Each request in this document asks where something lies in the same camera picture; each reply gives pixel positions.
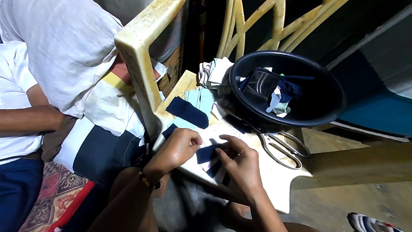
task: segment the table surface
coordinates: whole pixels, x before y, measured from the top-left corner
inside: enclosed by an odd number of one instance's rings
[[[166,112],[166,107],[176,96],[184,99],[185,91],[194,90],[197,88],[196,74],[185,71],[176,86],[170,92],[170,95],[166,98],[164,102],[160,104],[157,108],[155,115],[159,118],[162,124],[162,131],[167,129],[167,125],[175,118],[172,114]],[[222,128],[229,128],[232,126],[224,120],[218,120],[211,114],[209,121],[209,128],[212,130],[215,128],[217,130]],[[201,134],[202,129],[198,128],[198,132]],[[290,184],[292,180],[297,176],[311,176],[311,174],[302,168],[301,170],[292,170],[274,161],[263,149],[260,139],[256,134],[246,133],[241,135],[241,139],[246,142],[250,147],[258,151],[259,153],[259,168],[260,175],[262,177],[263,187],[266,190],[270,201],[276,210],[282,213],[289,213],[290,211]],[[154,150],[157,150],[159,146],[164,142],[165,138],[160,135],[157,139]],[[272,154],[278,159],[284,162],[292,162],[290,158],[285,157],[281,152],[275,148],[269,148]],[[197,164],[196,155],[188,160],[185,164],[180,167],[180,170],[191,175],[192,177],[217,188],[224,193],[226,193],[230,200],[238,201],[240,203],[245,202],[245,199],[239,194],[239,190],[233,186],[233,183],[229,184],[228,187],[216,182],[214,179],[209,177],[202,167]]]

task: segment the scissors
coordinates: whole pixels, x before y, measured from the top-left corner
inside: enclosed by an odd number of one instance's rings
[[[277,163],[283,165],[284,167],[293,169],[293,170],[299,170],[302,168],[302,162],[296,158],[294,155],[300,156],[302,158],[309,158],[310,157],[310,151],[309,149],[305,146],[305,144],[300,141],[298,138],[296,138],[295,136],[284,132],[284,131],[279,131],[277,134],[278,135],[283,135],[289,139],[291,139],[292,141],[294,141],[296,144],[298,144],[299,146],[301,146],[305,152],[304,154],[300,153],[299,151],[297,151],[295,148],[293,148],[292,146],[290,146],[289,144],[287,144],[286,142],[284,142],[283,140],[281,140],[280,138],[276,137],[275,135],[273,135],[272,133],[262,133],[260,130],[256,129],[254,126],[252,126],[250,123],[248,123],[246,120],[244,120],[243,118],[241,118],[243,121],[245,121],[251,128],[253,128],[254,130],[257,131],[257,135],[260,138],[260,141],[262,142],[262,147],[265,150],[265,152],[272,158],[274,159]],[[277,159],[269,150],[268,145],[276,148],[278,151],[282,152],[285,156],[287,156],[288,158],[292,159],[295,163],[296,163],[296,167],[292,167],[289,166],[285,163],[283,163],[282,161],[280,161],[279,159]]]

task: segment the chair backrest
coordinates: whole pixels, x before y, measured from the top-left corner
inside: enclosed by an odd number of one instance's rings
[[[284,27],[286,0],[266,0],[246,21],[242,0],[227,0],[226,15],[217,58],[229,57],[236,46],[236,60],[243,56],[245,35],[251,26],[266,12],[273,9],[272,38],[263,44],[261,50],[279,50],[291,52],[303,39],[316,29],[331,14],[348,0],[323,0],[323,3],[294,22]],[[290,37],[279,47],[282,39]]]

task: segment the blue pants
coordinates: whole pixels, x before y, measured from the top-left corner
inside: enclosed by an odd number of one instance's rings
[[[0,232],[16,232],[29,215],[43,180],[43,161],[19,159],[0,165]]]

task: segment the yellow plastic chair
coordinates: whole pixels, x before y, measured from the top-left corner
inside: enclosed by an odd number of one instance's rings
[[[160,135],[166,129],[174,116],[166,112],[166,107],[176,96],[184,99],[184,92],[196,88],[196,74],[185,71],[170,95],[162,102],[156,85],[152,65],[149,58],[149,45],[159,36],[179,12],[186,0],[153,0],[138,16],[128,23],[115,36],[115,43],[123,54],[127,69],[131,75],[134,89],[139,100],[144,124],[150,140],[155,142],[156,151],[164,142]],[[287,27],[284,27],[285,0],[265,1],[247,20],[244,18],[241,0],[227,0],[226,14],[220,46],[216,57],[228,57],[236,47],[236,59],[243,56],[245,33],[266,12],[273,10],[272,38],[263,44],[259,50],[280,50],[291,52],[317,26],[325,21],[333,12],[348,0],[324,0],[321,5],[301,16]],[[291,35],[279,47],[279,41]],[[211,116],[209,125],[226,124]],[[284,213],[289,212],[290,183],[297,176],[311,174],[304,168],[291,170],[281,166],[271,159],[263,150],[260,140],[255,134],[246,134],[249,146],[256,149],[260,156],[260,171],[266,192],[274,207]],[[227,199],[245,203],[241,194],[233,188],[228,188],[210,178],[195,162],[187,162],[180,170],[196,179],[222,190]]]

